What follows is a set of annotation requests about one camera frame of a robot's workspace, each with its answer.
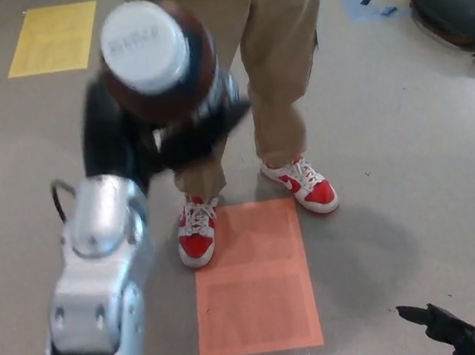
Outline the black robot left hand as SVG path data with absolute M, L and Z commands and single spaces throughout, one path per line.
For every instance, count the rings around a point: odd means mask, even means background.
M 168 125 L 168 134 L 157 147 L 154 131 L 160 126 L 121 109 L 103 79 L 98 77 L 87 84 L 84 101 L 85 174 L 129 179 L 144 193 L 154 175 L 208 159 L 251 107 L 248 99 L 239 98 L 194 115 L 181 125 Z

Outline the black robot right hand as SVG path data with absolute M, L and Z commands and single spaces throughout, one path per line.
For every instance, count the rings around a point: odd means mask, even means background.
M 425 325 L 429 339 L 451 345 L 454 350 L 452 355 L 475 355 L 475 325 L 433 304 L 428 304 L 426 308 L 396 306 L 396 310 L 402 319 Z

